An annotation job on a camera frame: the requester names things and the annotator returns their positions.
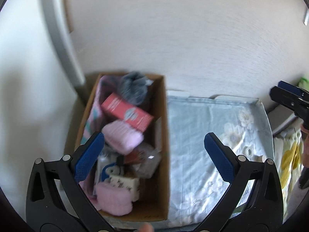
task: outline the gray fuzzy cloth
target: gray fuzzy cloth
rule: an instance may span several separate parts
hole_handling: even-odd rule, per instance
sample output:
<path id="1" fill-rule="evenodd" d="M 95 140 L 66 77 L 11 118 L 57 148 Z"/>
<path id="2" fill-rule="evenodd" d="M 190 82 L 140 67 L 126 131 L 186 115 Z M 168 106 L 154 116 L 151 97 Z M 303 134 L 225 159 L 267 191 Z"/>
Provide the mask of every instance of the gray fuzzy cloth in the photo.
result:
<path id="1" fill-rule="evenodd" d="M 118 94 L 133 105 L 143 103 L 147 94 L 148 78 L 137 71 L 132 71 L 120 79 Z"/>

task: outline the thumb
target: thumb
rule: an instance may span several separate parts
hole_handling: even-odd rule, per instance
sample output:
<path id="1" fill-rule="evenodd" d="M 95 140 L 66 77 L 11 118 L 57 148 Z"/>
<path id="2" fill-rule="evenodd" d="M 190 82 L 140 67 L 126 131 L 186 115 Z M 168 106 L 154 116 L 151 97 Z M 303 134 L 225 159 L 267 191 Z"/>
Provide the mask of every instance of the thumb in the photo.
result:
<path id="1" fill-rule="evenodd" d="M 154 227 L 149 223 L 144 223 L 138 230 L 138 232 L 154 232 Z"/>

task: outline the silver rivet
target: silver rivet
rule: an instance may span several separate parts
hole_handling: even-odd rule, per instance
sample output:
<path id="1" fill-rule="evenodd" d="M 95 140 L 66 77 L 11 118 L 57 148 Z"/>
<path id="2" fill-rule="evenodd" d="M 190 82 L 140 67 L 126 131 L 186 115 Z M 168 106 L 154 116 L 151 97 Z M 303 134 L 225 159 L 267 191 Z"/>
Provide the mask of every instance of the silver rivet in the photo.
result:
<path id="1" fill-rule="evenodd" d="M 272 165 L 273 164 L 273 160 L 272 159 L 267 159 L 267 163 Z"/>
<path id="2" fill-rule="evenodd" d="M 239 156 L 238 156 L 238 159 L 239 159 L 240 161 L 246 161 L 246 157 L 243 156 L 243 155 L 239 155 Z"/>
<path id="3" fill-rule="evenodd" d="M 62 159 L 63 159 L 64 161 L 67 161 L 67 160 L 69 160 L 70 158 L 71 158 L 71 156 L 68 155 L 68 154 L 66 154 L 65 156 L 62 157 Z"/>
<path id="4" fill-rule="evenodd" d="M 42 159 L 41 159 L 41 158 L 37 158 L 37 159 L 34 161 L 35 164 L 40 164 L 41 162 L 42 162 Z"/>

